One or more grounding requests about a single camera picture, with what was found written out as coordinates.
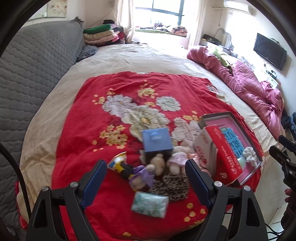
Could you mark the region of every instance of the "air conditioner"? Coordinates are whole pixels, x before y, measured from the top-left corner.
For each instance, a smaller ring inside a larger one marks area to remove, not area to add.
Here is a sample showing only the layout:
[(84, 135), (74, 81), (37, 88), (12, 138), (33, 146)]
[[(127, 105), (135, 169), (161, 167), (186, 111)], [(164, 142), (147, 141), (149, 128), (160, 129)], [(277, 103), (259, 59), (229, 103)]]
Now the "air conditioner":
[(252, 15), (252, 8), (248, 4), (225, 0), (224, 7)]

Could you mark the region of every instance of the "beige bedsheet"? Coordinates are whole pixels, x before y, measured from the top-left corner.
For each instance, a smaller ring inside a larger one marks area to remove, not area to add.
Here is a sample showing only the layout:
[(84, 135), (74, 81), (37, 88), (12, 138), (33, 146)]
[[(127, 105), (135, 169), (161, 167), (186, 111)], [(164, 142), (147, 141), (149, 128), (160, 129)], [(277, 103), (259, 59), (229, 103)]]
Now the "beige bedsheet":
[[(147, 45), (101, 47), (96, 55), (70, 68), (48, 95), (28, 127), (20, 169), (27, 185), (31, 208), (41, 187), (52, 184), (57, 144), (66, 116), (83, 83), (90, 77), (123, 71), (187, 74), (209, 79), (251, 126), (264, 150), (268, 165), (269, 147), (277, 145), (277, 141), (254, 111), (214, 74), (191, 60), (166, 55)], [(28, 222), (22, 192), (17, 195), (17, 203), (21, 215)]]

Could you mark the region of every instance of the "leopard print cloth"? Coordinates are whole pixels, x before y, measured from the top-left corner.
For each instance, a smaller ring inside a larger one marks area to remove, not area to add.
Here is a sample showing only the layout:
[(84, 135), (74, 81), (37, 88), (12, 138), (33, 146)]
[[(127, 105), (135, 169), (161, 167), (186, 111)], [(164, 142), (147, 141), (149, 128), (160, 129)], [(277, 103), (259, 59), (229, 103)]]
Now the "leopard print cloth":
[(186, 176), (168, 174), (163, 176), (163, 182), (155, 181), (150, 193), (168, 196), (170, 202), (188, 197), (189, 181)]

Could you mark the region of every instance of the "television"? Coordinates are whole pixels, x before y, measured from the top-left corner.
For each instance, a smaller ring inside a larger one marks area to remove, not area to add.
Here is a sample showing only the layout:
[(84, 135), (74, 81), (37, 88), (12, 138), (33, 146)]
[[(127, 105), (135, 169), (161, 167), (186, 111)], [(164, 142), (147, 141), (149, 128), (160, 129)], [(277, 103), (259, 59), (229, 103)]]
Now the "television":
[(283, 69), (287, 51), (275, 41), (257, 34), (254, 51), (279, 70)]

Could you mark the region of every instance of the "red box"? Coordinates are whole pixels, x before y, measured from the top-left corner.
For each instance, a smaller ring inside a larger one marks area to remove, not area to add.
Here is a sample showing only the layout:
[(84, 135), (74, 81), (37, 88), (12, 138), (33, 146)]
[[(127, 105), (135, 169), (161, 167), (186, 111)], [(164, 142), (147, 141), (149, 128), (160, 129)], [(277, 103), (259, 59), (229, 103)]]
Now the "red box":
[(235, 154), (217, 125), (204, 127), (195, 139), (194, 147), (213, 180), (229, 185), (243, 173)]

